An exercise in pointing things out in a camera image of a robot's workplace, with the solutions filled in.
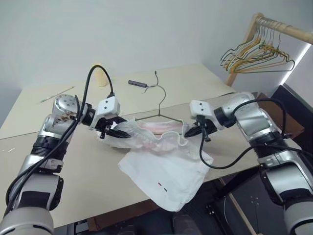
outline clothes rack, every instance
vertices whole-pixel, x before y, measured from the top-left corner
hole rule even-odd
[[[289,35],[291,37],[313,45],[313,33],[305,32],[291,25],[287,25],[285,23],[266,18],[262,13],[257,13],[252,17],[243,43],[249,42],[253,39],[258,25],[273,29],[277,32],[281,32],[283,34]],[[236,76],[236,73],[229,74],[227,77],[226,85],[231,87],[236,79]]]

